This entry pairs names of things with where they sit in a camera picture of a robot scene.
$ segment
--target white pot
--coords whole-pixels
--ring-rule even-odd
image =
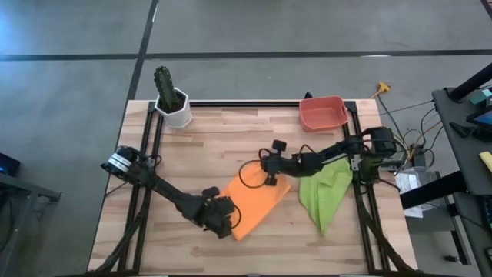
[[[164,121],[169,127],[172,128],[184,128],[186,127],[191,120],[193,119],[193,116],[191,115],[191,110],[190,110],[190,98],[188,95],[179,88],[175,88],[175,92],[181,94],[184,97],[184,105],[183,108],[180,109],[179,111],[172,112],[172,113],[167,113],[161,110],[159,108],[158,103],[161,101],[161,97],[158,95],[157,100],[155,101],[155,109],[161,113],[162,116],[164,116]]]

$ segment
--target red plastic bowl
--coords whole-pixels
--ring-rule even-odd
[[[344,100],[338,96],[303,99],[299,112],[306,132],[331,130],[348,122]]]

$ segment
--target potted plant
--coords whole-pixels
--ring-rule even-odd
[[[155,69],[154,82],[159,92],[155,109],[164,116],[169,127],[186,127],[192,119],[188,95],[172,85],[171,73],[164,66]]]

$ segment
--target green cactus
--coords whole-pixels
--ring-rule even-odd
[[[171,73],[165,66],[159,66],[154,73],[155,87],[161,96],[161,108],[165,112],[173,112],[171,107],[178,103],[178,95],[172,85]]]

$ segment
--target white paper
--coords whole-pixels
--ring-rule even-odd
[[[396,185],[401,190],[400,193],[408,192],[420,186],[420,182],[418,181],[417,176],[414,174],[400,173],[395,176],[395,180],[397,182]],[[404,214],[405,216],[415,217],[419,219],[424,217],[424,215],[422,214],[422,208],[420,206],[406,209],[404,210]]]

